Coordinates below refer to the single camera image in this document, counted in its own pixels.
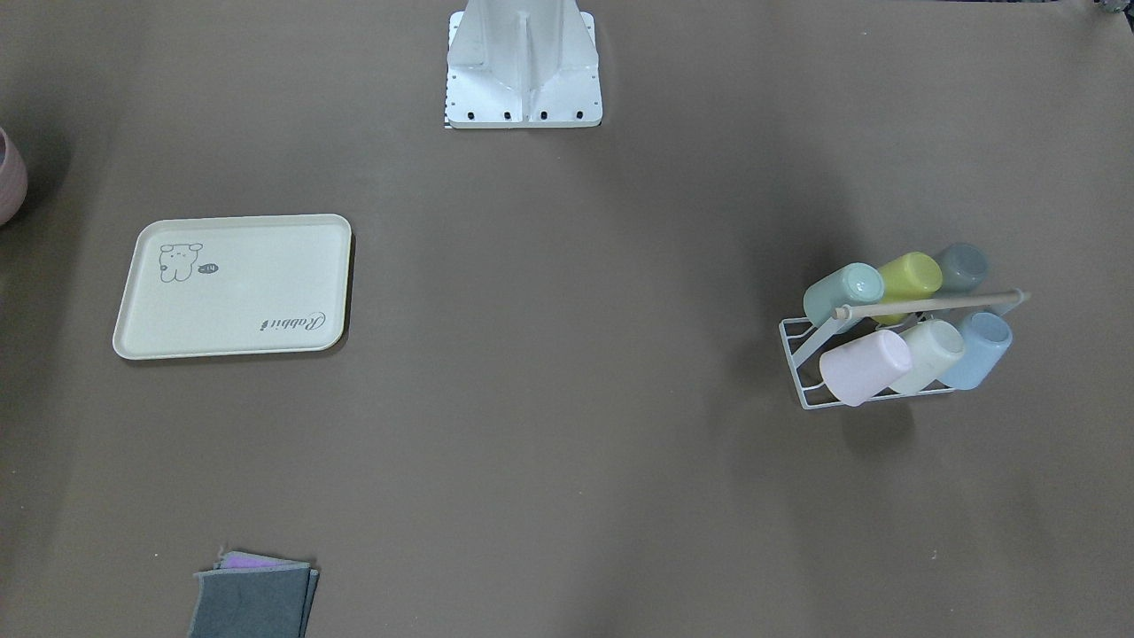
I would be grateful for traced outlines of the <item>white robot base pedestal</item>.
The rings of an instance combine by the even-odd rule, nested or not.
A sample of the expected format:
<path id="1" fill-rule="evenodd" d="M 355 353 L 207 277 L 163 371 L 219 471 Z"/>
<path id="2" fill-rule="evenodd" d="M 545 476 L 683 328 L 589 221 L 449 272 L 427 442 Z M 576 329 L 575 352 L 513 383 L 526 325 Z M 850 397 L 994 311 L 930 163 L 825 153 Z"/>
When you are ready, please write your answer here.
<path id="1" fill-rule="evenodd" d="M 447 35 L 447 127 L 601 125 L 596 23 L 575 1 L 469 1 Z"/>

